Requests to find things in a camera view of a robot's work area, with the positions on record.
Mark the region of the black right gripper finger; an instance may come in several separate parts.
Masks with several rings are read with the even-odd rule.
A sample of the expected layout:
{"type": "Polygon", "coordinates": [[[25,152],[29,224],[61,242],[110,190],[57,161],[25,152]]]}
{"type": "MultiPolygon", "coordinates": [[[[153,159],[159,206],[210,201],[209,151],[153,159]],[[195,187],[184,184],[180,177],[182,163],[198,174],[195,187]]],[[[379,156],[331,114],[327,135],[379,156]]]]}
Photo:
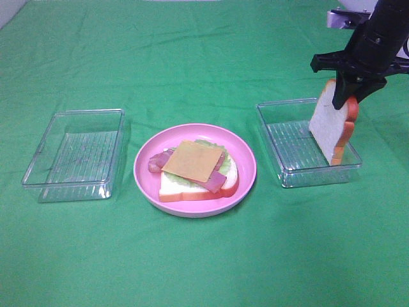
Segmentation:
{"type": "Polygon", "coordinates": [[[344,103],[355,94],[355,92],[361,87],[359,77],[355,74],[348,72],[336,73],[336,88],[332,104],[336,110],[340,110],[344,103]]]}
{"type": "Polygon", "coordinates": [[[381,79],[363,79],[359,82],[357,89],[354,91],[353,96],[357,99],[358,103],[361,103],[365,98],[373,94],[374,92],[381,90],[387,83],[386,78],[381,79]]]}

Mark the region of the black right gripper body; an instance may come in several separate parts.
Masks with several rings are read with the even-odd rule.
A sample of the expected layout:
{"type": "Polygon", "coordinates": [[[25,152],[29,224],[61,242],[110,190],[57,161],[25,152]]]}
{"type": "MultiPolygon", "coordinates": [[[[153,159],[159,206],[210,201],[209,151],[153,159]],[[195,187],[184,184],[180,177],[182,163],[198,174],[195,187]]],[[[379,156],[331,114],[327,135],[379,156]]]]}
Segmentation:
{"type": "Polygon", "coordinates": [[[314,72],[334,70],[338,78],[351,82],[407,74],[408,60],[397,55],[407,38],[407,22],[365,22],[353,32],[343,50],[315,54],[311,68],[314,72]]]}

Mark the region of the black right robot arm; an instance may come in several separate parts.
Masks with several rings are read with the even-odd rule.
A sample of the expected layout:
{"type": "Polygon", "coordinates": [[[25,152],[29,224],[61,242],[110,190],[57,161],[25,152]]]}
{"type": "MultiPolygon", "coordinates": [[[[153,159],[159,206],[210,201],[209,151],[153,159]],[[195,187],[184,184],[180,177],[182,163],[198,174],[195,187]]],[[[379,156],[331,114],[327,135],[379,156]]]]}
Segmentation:
{"type": "Polygon", "coordinates": [[[382,89],[387,76],[408,73],[408,60],[397,56],[407,38],[408,1],[378,1],[343,50],[315,54],[311,60],[314,72],[337,72],[334,108],[342,108],[350,97],[360,102],[382,89]]]}

